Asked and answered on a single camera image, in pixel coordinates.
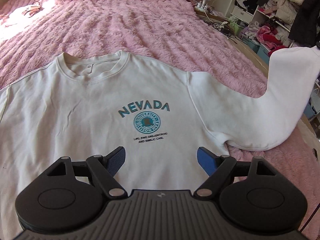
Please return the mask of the pink fluffy bed blanket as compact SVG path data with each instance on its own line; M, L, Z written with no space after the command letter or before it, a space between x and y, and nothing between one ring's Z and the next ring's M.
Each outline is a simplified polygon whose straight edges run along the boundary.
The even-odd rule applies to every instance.
M39 1L42 10L22 15ZM265 76L218 31L200 20L186 0L11 0L1 9L1 90L67 53L79 59L125 51L185 72L207 72L250 98L267 89ZM297 126L267 151L228 146L243 161L264 157L308 201L319 203L319 163Z

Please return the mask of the wooden bedside table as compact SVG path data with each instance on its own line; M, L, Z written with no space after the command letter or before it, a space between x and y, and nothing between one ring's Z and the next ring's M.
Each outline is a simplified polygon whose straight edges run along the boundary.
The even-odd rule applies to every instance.
M206 17L207 19L210 19L212 21L228 22L228 23L230 22L230 20L228 18L212 15L212 14L210 14L208 12L201 11L201 10L198 9L198 7L194 7L194 11L198 16Z

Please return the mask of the green storage bin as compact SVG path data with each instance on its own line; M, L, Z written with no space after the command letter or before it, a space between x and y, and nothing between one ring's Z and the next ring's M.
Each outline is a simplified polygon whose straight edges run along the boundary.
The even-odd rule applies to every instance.
M246 22L243 22L242 20L234 16L231 16L229 20L230 20L229 27L234 32L235 36L239 36L242 30L248 26Z

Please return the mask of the white Nevada sweatshirt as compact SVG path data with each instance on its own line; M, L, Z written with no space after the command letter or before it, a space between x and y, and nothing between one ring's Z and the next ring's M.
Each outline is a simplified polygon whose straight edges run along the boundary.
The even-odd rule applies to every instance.
M17 195L61 156L119 146L126 189L195 190L206 174L199 147L267 151L303 114L319 75L319 49L281 49L266 92L250 98L207 72L185 72L125 51L79 59L67 53L1 90L1 238L20 230Z

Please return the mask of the small pink item on bed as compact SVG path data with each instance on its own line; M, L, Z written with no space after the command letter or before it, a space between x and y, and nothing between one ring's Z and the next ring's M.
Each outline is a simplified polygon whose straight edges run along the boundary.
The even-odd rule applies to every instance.
M31 5L28 5L25 7L25 9L22 11L22 15L27 18L31 18L41 10L42 10L41 3L39 1L35 1Z

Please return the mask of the white open wardrobe shelf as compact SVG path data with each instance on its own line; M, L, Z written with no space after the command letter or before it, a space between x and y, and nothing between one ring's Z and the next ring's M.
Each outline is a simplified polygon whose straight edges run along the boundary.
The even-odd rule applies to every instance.
M252 50L266 63L271 53L280 48L290 48L291 28L304 0L232 0L231 18L244 24L239 31Z

